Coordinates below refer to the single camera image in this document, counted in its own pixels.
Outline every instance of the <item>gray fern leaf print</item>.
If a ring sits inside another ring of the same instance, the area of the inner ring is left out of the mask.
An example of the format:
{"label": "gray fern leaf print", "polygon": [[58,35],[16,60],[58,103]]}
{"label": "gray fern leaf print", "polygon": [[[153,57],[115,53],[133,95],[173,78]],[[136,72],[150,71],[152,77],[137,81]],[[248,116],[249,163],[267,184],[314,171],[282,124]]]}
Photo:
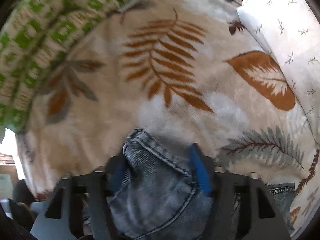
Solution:
{"label": "gray fern leaf print", "polygon": [[260,131],[244,131],[243,136],[228,139],[229,144],[219,149],[218,163],[228,168],[230,162],[235,164],[244,158],[251,158],[266,166],[304,169],[301,164],[304,152],[298,145],[294,146],[290,134],[286,137],[278,126],[275,130],[268,127],[267,132]]}

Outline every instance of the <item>green patterned fabric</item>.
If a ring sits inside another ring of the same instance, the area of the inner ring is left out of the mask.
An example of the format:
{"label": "green patterned fabric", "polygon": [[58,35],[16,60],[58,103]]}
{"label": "green patterned fabric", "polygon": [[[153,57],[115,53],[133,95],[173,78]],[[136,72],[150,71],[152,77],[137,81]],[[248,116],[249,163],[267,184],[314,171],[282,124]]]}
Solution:
{"label": "green patterned fabric", "polygon": [[69,49],[127,0],[22,1],[0,35],[0,142],[25,128],[35,89]]}

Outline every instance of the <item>blue jeans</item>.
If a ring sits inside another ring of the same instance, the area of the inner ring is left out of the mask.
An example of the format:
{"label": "blue jeans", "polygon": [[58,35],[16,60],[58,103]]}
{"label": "blue jeans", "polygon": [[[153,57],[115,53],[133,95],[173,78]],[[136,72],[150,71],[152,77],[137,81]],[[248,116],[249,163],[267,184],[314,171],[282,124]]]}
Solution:
{"label": "blue jeans", "polygon": [[[129,238],[197,239],[211,212],[214,199],[204,195],[192,178],[186,149],[165,144],[137,129],[123,147],[130,168],[108,203],[116,227]],[[295,196],[294,183],[266,186],[291,229],[289,209]],[[236,199],[234,210],[235,228],[230,230],[229,239],[235,239]]]}

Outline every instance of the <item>jeans seam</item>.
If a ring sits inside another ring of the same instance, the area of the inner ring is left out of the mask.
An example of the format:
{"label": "jeans seam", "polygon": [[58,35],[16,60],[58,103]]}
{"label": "jeans seam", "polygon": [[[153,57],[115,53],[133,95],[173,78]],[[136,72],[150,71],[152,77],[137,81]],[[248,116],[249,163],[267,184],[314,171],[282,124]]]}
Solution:
{"label": "jeans seam", "polygon": [[175,220],[177,220],[178,217],[180,217],[180,215],[183,213],[183,211],[185,210],[185,208],[188,206],[188,204],[190,203],[192,197],[194,196],[195,192],[196,192],[196,187],[193,187],[191,188],[191,192],[189,194],[189,196],[187,197],[187,199],[185,200],[184,204],[180,207],[180,209],[178,210],[178,212],[172,217],[170,218],[167,222],[165,222],[164,224],[162,224],[161,226],[159,227],[156,227],[155,229],[141,235],[141,236],[138,236],[136,238],[134,238],[134,240],[138,240],[138,239],[141,239],[145,236],[148,236],[148,235],[151,235],[153,233],[156,233],[160,230],[162,230],[163,228],[166,228],[167,226],[171,225]]}
{"label": "jeans seam", "polygon": [[271,195],[277,195],[280,193],[288,193],[288,192],[294,192],[296,189],[295,187],[278,187],[278,188],[273,188],[273,189],[269,189],[269,192]]}
{"label": "jeans seam", "polygon": [[128,182],[127,184],[125,184],[123,187],[121,187],[121,188],[115,193],[114,196],[109,197],[109,199],[107,200],[108,203],[109,203],[109,205],[111,204],[111,202],[113,202],[113,201],[117,198],[117,196],[118,196],[124,189],[126,189],[126,188],[129,186],[129,184],[130,184],[130,182]]}
{"label": "jeans seam", "polygon": [[154,149],[154,148],[150,148],[144,141],[142,141],[139,137],[134,137],[133,135],[136,135],[139,132],[144,132],[148,138],[149,141],[153,140],[157,143],[157,145],[161,146],[156,140],[150,138],[150,136],[143,130],[139,130],[137,132],[134,132],[131,134],[130,139],[128,142],[125,143],[124,147],[123,147],[123,152],[125,153],[126,148],[128,147],[128,143],[130,142],[137,142],[139,143],[145,150],[149,151],[150,153],[152,153],[154,156],[158,157],[160,160],[162,160],[163,162],[165,162],[167,165],[169,165],[171,168],[175,169],[176,171],[182,173],[183,175],[186,175],[188,177],[191,176],[190,172],[185,170],[184,168],[178,166],[176,163],[174,163],[172,160],[168,159],[166,156],[162,155],[158,150]]}

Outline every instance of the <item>pillow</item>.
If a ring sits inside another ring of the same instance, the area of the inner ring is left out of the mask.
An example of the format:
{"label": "pillow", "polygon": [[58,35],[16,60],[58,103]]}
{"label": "pillow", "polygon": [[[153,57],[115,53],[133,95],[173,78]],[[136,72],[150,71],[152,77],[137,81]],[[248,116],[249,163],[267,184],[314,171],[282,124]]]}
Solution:
{"label": "pillow", "polygon": [[237,11],[241,23],[278,62],[319,143],[320,25],[313,12],[305,0],[243,0]]}

